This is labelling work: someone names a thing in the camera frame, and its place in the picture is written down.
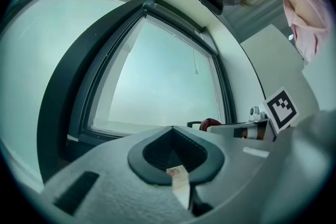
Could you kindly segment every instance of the red object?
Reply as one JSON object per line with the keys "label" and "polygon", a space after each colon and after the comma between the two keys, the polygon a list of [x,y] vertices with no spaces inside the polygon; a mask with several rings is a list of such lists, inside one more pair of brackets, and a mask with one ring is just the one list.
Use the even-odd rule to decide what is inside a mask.
{"label": "red object", "polygon": [[222,124],[219,121],[217,121],[217,120],[206,119],[206,120],[202,121],[199,129],[201,131],[206,132],[206,130],[208,129],[208,127],[210,127],[210,126],[219,126],[219,125],[222,125]]}

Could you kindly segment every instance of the window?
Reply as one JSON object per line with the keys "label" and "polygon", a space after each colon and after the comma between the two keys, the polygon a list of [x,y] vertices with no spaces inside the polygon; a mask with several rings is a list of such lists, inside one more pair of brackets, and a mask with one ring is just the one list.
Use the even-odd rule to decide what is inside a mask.
{"label": "window", "polygon": [[127,135],[221,120],[211,61],[176,29],[151,16],[141,19],[105,70],[88,127]]}
{"label": "window", "polygon": [[174,12],[170,11],[169,9],[167,9],[167,8],[157,4],[157,3],[154,4],[154,7],[156,9],[166,13],[168,16],[173,17],[177,22],[183,24],[185,27],[189,28],[192,32],[194,32],[195,34],[197,34],[199,37],[201,37],[203,39],[202,34],[194,26],[192,26],[186,20],[181,18],[179,15],[175,14]]}
{"label": "window", "polygon": [[36,147],[34,137],[40,105],[61,58],[88,27],[123,3],[119,0],[35,0],[2,32],[0,63],[6,72],[0,74],[0,125],[6,134],[4,139],[23,159],[34,163],[34,156],[25,154],[27,147]]}

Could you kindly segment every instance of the curved white wall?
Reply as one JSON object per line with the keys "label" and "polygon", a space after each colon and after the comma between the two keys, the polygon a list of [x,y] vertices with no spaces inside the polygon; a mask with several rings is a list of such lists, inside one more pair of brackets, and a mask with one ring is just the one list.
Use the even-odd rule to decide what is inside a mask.
{"label": "curved white wall", "polygon": [[0,139],[15,159],[14,169],[25,171],[22,175],[41,182],[37,122],[58,62],[91,24],[122,4],[114,0],[38,0],[2,33]]}
{"label": "curved white wall", "polygon": [[[235,98],[238,121],[246,121],[250,108],[254,105],[259,105],[264,100],[264,97],[253,67],[239,43],[217,17],[204,7],[199,0],[165,1],[184,12],[201,26],[208,28],[224,59]],[[58,29],[59,34],[69,31],[66,27],[58,27],[61,27]],[[36,31],[40,33],[53,30],[55,30],[53,26],[47,24],[39,25],[36,28]],[[4,61],[1,62],[3,76],[0,83],[10,83],[6,88],[7,97],[12,98],[13,103],[20,103],[20,105],[7,108],[3,106],[3,102],[0,103],[0,126],[3,124],[7,126],[3,135],[10,141],[9,143],[12,144],[11,146],[14,147],[14,150],[22,156],[27,165],[38,174],[36,126],[39,106],[47,82],[57,62],[70,45],[71,43],[67,41],[63,47],[57,47],[50,42],[48,44],[39,44],[33,48],[32,44],[26,44],[22,40],[22,42],[17,42],[14,47],[6,44],[1,46],[2,50],[5,50],[5,54],[3,54]],[[43,87],[37,90],[36,81],[40,78],[44,80]],[[20,118],[16,124],[6,123],[6,121],[13,120],[18,114]],[[24,145],[19,141],[26,141],[27,143]]]}

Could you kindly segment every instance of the window frame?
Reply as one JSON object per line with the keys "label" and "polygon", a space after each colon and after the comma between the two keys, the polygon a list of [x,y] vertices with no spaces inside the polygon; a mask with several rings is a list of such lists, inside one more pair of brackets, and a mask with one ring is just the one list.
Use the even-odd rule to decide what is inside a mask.
{"label": "window frame", "polygon": [[150,21],[163,27],[164,29],[173,32],[179,36],[182,40],[189,43],[192,47],[199,50],[202,54],[209,58],[210,67],[213,75],[214,87],[216,90],[217,105],[219,117],[222,122],[227,122],[225,114],[227,111],[224,109],[223,93],[221,87],[221,81],[215,64],[215,58],[218,57],[218,52],[215,51],[215,47],[208,45],[200,36],[193,33],[190,29],[183,24],[165,14],[164,12],[157,10],[154,6],[145,4],[128,22],[127,26],[124,26],[123,35],[116,39],[111,37],[108,42],[102,47],[97,54],[96,58],[92,62],[76,97],[73,111],[71,114],[71,120],[69,125],[68,135],[77,138],[78,141],[89,143],[91,145],[99,145],[106,141],[124,137],[125,134],[118,132],[109,132],[103,130],[93,130],[88,125],[92,121],[93,111],[97,110],[100,94],[97,94],[102,76],[107,76],[106,69],[109,65],[113,64],[113,56],[117,52],[118,48],[122,45],[123,39],[127,33],[131,31],[133,26],[137,24],[142,18],[150,16]]}
{"label": "window frame", "polygon": [[131,0],[107,13],[84,31],[60,60],[45,91],[37,125],[37,154],[44,183],[59,171],[58,158],[66,159],[69,139],[96,146],[120,138],[103,131],[83,130],[83,112],[89,111],[86,100],[94,96],[93,85],[98,85],[92,79],[97,80],[104,73],[104,68],[100,68],[102,61],[109,62],[106,53],[114,52],[145,14],[181,32],[212,56],[212,66],[218,74],[216,85],[219,84],[223,99],[225,123],[234,122],[234,101],[226,100],[231,93],[227,74],[214,43],[209,45],[203,40],[207,37],[206,28],[201,31],[202,37],[197,35],[182,22],[156,9],[153,6],[155,2],[158,0]]}
{"label": "window frame", "polygon": [[[223,97],[222,97],[222,94],[221,94],[221,89],[220,89],[221,87],[220,87],[220,84],[219,84],[219,78],[218,78],[218,75],[217,75],[217,72],[216,72],[216,67],[214,65],[214,60],[213,60],[214,54],[209,53],[208,50],[205,50],[203,47],[201,47],[199,44],[197,44],[196,42],[189,39],[187,36],[185,36],[183,33],[178,31],[176,28],[173,28],[173,27],[167,25],[162,20],[159,20],[159,19],[153,17],[152,13],[148,11],[148,8],[149,8],[148,6],[145,6],[143,8],[142,16],[141,16],[141,18],[137,18],[136,23],[133,24],[133,28],[138,23],[141,24],[142,23],[141,20],[145,19],[145,22],[153,23],[154,25],[157,25],[158,27],[161,27],[161,28],[165,29],[166,31],[174,34],[175,36],[177,36],[178,38],[183,40],[186,43],[186,45],[189,45],[193,49],[199,51],[206,59],[208,59],[209,68],[211,70],[211,74],[212,74],[212,77],[213,77],[213,85],[214,85],[214,88],[215,88],[216,102],[217,102],[216,107],[217,107],[217,110],[218,110],[219,121],[224,123],[224,121],[225,121],[225,111],[224,111],[224,106],[223,106]],[[117,45],[118,48],[115,50],[115,53],[113,53],[111,56],[107,56],[105,54],[102,54],[100,59],[97,59],[98,64],[99,64],[99,61],[103,60],[103,57],[104,57],[104,59],[108,59],[108,60],[106,60],[107,65],[101,71],[101,72],[103,72],[103,76],[105,75],[107,77],[109,75],[108,70],[110,70],[110,67],[112,67],[114,65],[114,62],[117,61],[117,59],[119,57],[119,52],[122,50],[122,48],[124,46],[123,41],[124,41],[124,39],[120,41],[120,43]],[[94,67],[94,68],[95,68],[95,71],[90,72],[91,74],[94,74],[94,73],[97,74],[97,72],[98,72],[97,67]],[[83,137],[82,135],[90,136],[91,138],[92,137],[93,138],[99,138],[99,137],[101,137],[101,134],[108,135],[108,136],[112,135],[113,137],[124,137],[124,136],[130,135],[130,134],[127,134],[127,133],[120,133],[120,132],[117,132],[117,131],[104,131],[104,130],[97,130],[97,129],[93,130],[92,128],[90,128],[90,126],[93,123],[93,119],[96,116],[98,103],[99,103],[99,100],[101,98],[101,93],[102,93],[102,90],[103,90],[103,87],[102,87],[100,89],[101,92],[98,92],[99,91],[98,89],[100,87],[99,84],[101,83],[102,79],[103,78],[101,78],[99,81],[96,82],[97,85],[92,86],[96,91],[94,93],[92,93],[94,95],[94,97],[92,99],[93,100],[92,103],[89,103],[89,104],[86,105],[86,108],[85,108],[86,110],[84,111],[84,113],[86,115],[82,114],[82,118],[80,120],[81,126],[78,125],[78,118],[77,119],[72,118],[72,121],[70,121],[69,135],[72,136],[72,137],[78,138],[79,141],[82,141],[83,139],[85,139],[87,141],[87,137]],[[88,81],[94,81],[94,78],[91,75],[87,80]],[[83,104],[84,102],[85,102],[84,100],[81,100],[81,101],[78,101],[77,104],[78,105],[80,103]]]}

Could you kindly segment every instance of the dark window frame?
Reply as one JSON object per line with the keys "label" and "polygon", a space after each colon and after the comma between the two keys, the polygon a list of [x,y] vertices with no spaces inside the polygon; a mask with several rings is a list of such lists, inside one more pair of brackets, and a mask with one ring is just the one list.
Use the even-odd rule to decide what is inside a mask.
{"label": "dark window frame", "polygon": [[[82,123],[84,122],[82,118],[83,112],[90,110],[86,101],[89,97],[88,94],[93,98],[95,91],[92,91],[92,81],[90,79],[87,81],[90,87],[86,87],[84,91],[86,94],[79,97],[80,88],[85,84],[85,77],[88,77],[87,74],[94,60],[98,55],[101,57],[106,53],[106,51],[103,52],[102,50],[109,51],[112,49],[112,51],[115,51],[128,31],[144,15],[153,16],[177,29],[211,54],[221,83],[220,88],[223,100],[230,96],[227,93],[231,89],[229,81],[226,80],[225,68],[221,63],[220,55],[215,51],[214,47],[208,45],[183,23],[151,6],[154,2],[157,3],[157,0],[131,0],[107,13],[82,33],[60,60],[44,94],[37,126],[37,153],[44,183],[59,171],[58,158],[66,159],[66,156],[69,155],[67,153],[67,137],[68,135],[73,136],[76,134],[76,130],[78,141],[90,146],[120,138],[118,135],[82,128]],[[97,63],[99,67],[98,69],[96,67],[96,70],[91,74],[91,79],[96,77],[95,72],[97,71],[100,72],[97,78],[101,78],[104,73],[104,69],[100,68],[102,62],[98,61]],[[232,123],[235,118],[235,110],[232,111],[234,101],[232,99],[228,100],[228,102],[231,105],[225,110],[225,120],[226,123]]]}

